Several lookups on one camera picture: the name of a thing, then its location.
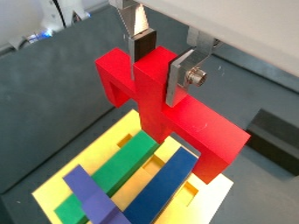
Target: red cross-shaped block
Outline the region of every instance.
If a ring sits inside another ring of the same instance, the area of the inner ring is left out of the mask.
[[[160,144],[175,132],[200,152],[192,173],[208,184],[233,161],[248,133],[188,94],[172,108],[165,104],[168,63],[175,54],[157,47],[136,63],[118,49],[96,60],[106,98],[116,107],[137,103],[141,128]]]

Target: metal bracket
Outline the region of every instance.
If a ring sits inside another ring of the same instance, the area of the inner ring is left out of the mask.
[[[189,84],[200,86],[205,81],[207,74],[200,70],[201,63],[220,43],[209,34],[193,28],[189,28],[188,40],[188,44],[196,43],[195,48],[177,56],[169,65],[165,103],[171,107],[187,95]]]
[[[132,0],[109,0],[116,7],[125,26],[128,36],[128,52],[130,67],[153,49],[156,42],[156,31],[148,27],[144,6]]]

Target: blue block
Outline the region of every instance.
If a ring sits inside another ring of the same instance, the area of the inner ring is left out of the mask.
[[[175,152],[124,211],[125,217],[133,224],[145,224],[155,220],[189,175],[196,160],[197,158],[184,148]]]
[[[81,210],[93,224],[129,223],[116,204],[101,191],[94,180],[80,165],[62,179],[78,198],[81,202]]]

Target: screw head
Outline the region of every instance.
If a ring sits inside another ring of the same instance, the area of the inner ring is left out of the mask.
[[[207,80],[207,73],[201,71],[197,67],[195,67],[187,72],[185,80],[189,84],[195,84],[199,87]]]

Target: yellow block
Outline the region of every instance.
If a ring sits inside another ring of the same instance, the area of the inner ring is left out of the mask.
[[[52,223],[61,223],[53,209],[70,195],[70,189],[61,178],[77,164],[84,167],[88,174],[92,174],[138,130],[138,115],[132,110],[32,193]],[[125,210],[180,146],[171,137],[167,137],[153,155],[120,187],[110,199],[121,211]],[[231,186],[232,182],[221,174],[208,185],[191,174],[155,223],[209,223]]]
[[[138,130],[138,115],[136,111],[130,110],[100,138],[96,139],[88,148],[69,161],[69,163],[32,193],[50,223],[61,223],[53,210],[70,195],[70,189],[62,181],[62,177],[77,165],[81,165],[88,174],[92,175]]]

